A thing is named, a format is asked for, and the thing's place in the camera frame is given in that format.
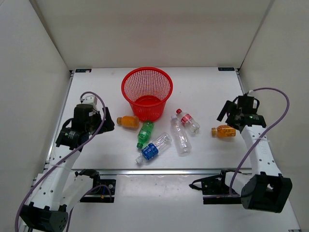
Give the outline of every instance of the red plastic basket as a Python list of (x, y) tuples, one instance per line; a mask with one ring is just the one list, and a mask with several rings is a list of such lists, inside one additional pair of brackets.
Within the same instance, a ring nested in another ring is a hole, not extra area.
[(122, 81), (121, 91), (130, 103), (133, 113), (141, 121), (159, 119), (165, 103), (173, 91), (169, 75), (157, 68), (143, 67), (128, 73)]

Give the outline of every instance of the white backdrop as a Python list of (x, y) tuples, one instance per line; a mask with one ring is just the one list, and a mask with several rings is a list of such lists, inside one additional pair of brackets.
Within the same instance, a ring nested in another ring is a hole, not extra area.
[(270, 0), (37, 0), (70, 69), (239, 68)]
[(0, 0), (0, 231), (43, 169), (70, 73), (28, 0)]
[[(309, 1), (275, 1), (241, 67), (245, 85), (277, 87), (291, 101), (287, 117), (269, 133), (282, 173), (290, 177), (292, 206), (302, 231), (309, 231), (308, 88)], [(260, 113), (270, 125), (283, 113), (285, 99), (264, 90), (256, 94)]]

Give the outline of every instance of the white table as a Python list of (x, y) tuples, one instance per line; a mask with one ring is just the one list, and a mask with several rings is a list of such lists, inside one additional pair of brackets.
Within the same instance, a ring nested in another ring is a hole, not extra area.
[[(200, 175), (118, 175), (114, 203), (78, 203), (70, 232), (288, 232), (299, 225), (290, 201), (280, 214), (241, 204), (203, 205), (188, 187)], [(73, 173), (68, 184), (73, 181)]]
[[(79, 203), (70, 231), (107, 232), (288, 232), (299, 225), (287, 201), (282, 213), (245, 210), (242, 205), (203, 205), (202, 192), (188, 185), (196, 179), (218, 174), (221, 168), (236, 168), (247, 151), (239, 132), (229, 141), (211, 137), (211, 127), (226, 100), (241, 95), (236, 72), (217, 68), (162, 68), (173, 80), (174, 89), (162, 117), (155, 122), (152, 138), (170, 132), (170, 116), (176, 109), (189, 112), (200, 123), (200, 133), (190, 137), (192, 152), (180, 157), (174, 145), (150, 165), (139, 167), (135, 158), (138, 131), (115, 126), (86, 145), (74, 169), (101, 170), (116, 178), (114, 203)], [(61, 124), (71, 118), (80, 95), (99, 94), (112, 119), (132, 115), (121, 93), (121, 82), (131, 68), (92, 69), (75, 73)], [(57, 154), (66, 155), (61, 146)], [(247, 160), (243, 168), (250, 168)], [(67, 185), (73, 181), (70, 174)]]
[[(121, 82), (132, 68), (92, 69), (92, 72), (75, 73), (64, 109), (61, 125), (73, 116), (80, 95), (85, 91), (99, 94), (108, 106), (112, 119), (133, 115), (129, 103), (121, 93)], [(180, 157), (174, 143), (150, 165), (139, 167), (135, 159), (138, 130), (128, 130), (115, 125), (115, 130), (98, 135), (86, 145), (74, 169), (221, 169), (236, 168), (247, 149), (240, 134), (224, 141), (211, 137), (211, 128), (224, 124), (216, 120), (226, 100), (241, 95), (235, 71), (218, 71), (217, 68), (162, 68), (173, 81), (173, 93), (168, 99), (163, 115), (155, 122), (151, 138), (162, 132), (170, 133), (170, 116), (178, 108), (190, 113), (201, 125), (200, 133), (190, 137), (192, 151)], [(58, 151), (67, 154), (61, 146)], [(250, 168), (246, 161), (244, 168)]]

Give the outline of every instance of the blue bottle label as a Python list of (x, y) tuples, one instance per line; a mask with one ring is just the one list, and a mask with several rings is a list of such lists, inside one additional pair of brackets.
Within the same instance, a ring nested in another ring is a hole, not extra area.
[(144, 155), (145, 159), (150, 160), (152, 159), (154, 156), (156, 156), (159, 151), (158, 149), (155, 147), (154, 144), (148, 144), (142, 151), (141, 153)]

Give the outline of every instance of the orange juice bottle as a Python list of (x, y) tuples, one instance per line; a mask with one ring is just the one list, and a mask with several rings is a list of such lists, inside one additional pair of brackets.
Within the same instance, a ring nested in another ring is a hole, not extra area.
[(138, 128), (140, 126), (140, 120), (137, 116), (123, 116), (117, 118), (117, 124), (129, 128)]
[(228, 125), (221, 125), (217, 128), (211, 129), (212, 136), (218, 136), (219, 138), (224, 137), (234, 137), (236, 135), (236, 130)]

